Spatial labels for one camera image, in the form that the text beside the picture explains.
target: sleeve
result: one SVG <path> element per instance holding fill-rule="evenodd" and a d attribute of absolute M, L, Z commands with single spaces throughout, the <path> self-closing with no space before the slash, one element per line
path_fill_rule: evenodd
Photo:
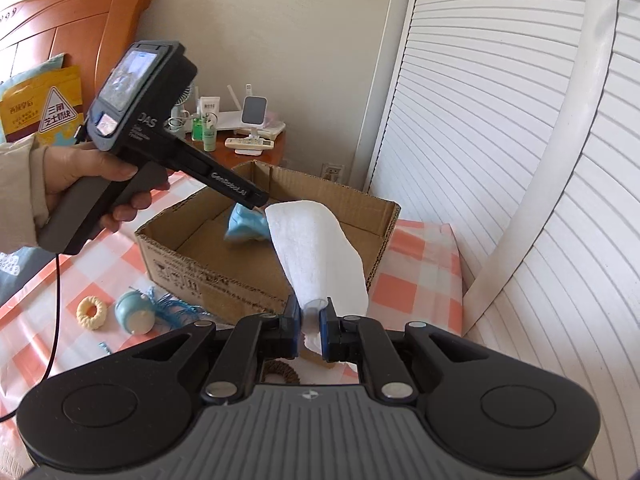
<path fill-rule="evenodd" d="M 49 218 L 44 153 L 35 135 L 0 144 L 0 251 L 36 246 L 36 231 Z"/>

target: silver bolt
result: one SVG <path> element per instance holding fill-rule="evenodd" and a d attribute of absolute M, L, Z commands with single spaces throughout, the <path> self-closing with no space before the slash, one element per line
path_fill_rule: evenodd
<path fill-rule="evenodd" d="M 215 399 L 224 399 L 225 397 L 231 397 L 238 391 L 236 385 L 229 383 L 228 381 L 216 381 L 215 383 L 207 384 L 205 391 L 209 397 Z"/>
<path fill-rule="evenodd" d="M 387 383 L 382 386 L 382 394 L 388 399 L 406 399 L 414 389 L 406 383 Z"/>

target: checkered tablecloth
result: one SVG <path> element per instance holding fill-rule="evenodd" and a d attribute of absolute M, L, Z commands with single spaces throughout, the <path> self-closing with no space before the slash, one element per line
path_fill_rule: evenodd
<path fill-rule="evenodd" d="M 87 296 L 113 304 L 131 288 L 147 290 L 146 276 L 134 232 L 163 209 L 203 186 L 177 173 L 169 191 L 154 192 L 151 208 L 117 234 L 101 233 L 78 256 L 61 256 L 62 318 L 52 374 L 104 357 L 100 343 L 111 351 L 128 348 L 157 335 L 130 336 L 110 312 L 103 327 L 83 329 L 76 307 Z M 462 325 L 460 260 L 448 225 L 399 220 L 369 294 L 369 313 L 389 329 L 402 330 L 409 320 L 425 320 L 454 333 Z M 38 383 L 49 360 L 56 306 L 55 262 L 41 270 L 18 294 L 0 306 L 0 415 L 14 409 Z M 345 365 L 331 369 L 296 360 L 305 383 L 355 383 Z M 10 421 L 0 426 L 0 478 L 16 478 L 29 467 L 28 457 Z"/>

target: yellow snack package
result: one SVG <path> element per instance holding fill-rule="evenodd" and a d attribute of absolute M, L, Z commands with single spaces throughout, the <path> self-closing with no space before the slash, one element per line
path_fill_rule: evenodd
<path fill-rule="evenodd" d="M 7 142 L 37 132 L 41 144 L 73 144 L 84 120 L 80 69 L 50 70 L 10 88 L 0 102 L 0 119 Z"/>

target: human hand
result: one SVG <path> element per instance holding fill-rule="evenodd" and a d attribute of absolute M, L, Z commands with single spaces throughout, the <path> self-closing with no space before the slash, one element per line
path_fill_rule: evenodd
<path fill-rule="evenodd" d="M 44 153 L 44 186 L 47 208 L 51 213 L 63 192 L 82 176 L 101 176 L 121 182 L 132 178 L 138 168 L 111 153 L 96 150 L 91 142 L 75 146 L 49 146 Z M 169 189 L 165 182 L 158 189 Z M 136 193 L 128 204 L 116 206 L 113 212 L 102 216 L 100 225 L 111 232 L 120 228 L 121 222 L 132 221 L 138 211 L 151 205 L 151 193 Z"/>

